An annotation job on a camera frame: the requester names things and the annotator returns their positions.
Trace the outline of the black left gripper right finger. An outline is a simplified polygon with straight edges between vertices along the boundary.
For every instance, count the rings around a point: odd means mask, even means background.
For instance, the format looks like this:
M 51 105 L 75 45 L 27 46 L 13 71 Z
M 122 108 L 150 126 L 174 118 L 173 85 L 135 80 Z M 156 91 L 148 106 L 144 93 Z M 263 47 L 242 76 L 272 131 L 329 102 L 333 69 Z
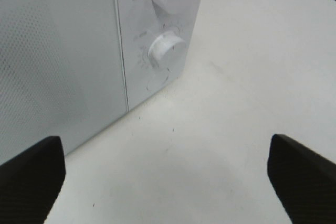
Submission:
M 335 163 L 286 135 L 275 134 L 267 175 L 292 223 L 335 223 Z

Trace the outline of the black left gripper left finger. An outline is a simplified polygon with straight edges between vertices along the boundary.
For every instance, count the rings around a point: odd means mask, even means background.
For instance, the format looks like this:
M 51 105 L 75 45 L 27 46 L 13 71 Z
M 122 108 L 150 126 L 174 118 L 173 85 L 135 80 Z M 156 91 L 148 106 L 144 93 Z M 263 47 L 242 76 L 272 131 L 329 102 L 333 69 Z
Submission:
M 44 223 L 66 177 L 60 137 L 49 136 L 1 165 L 1 223 Z

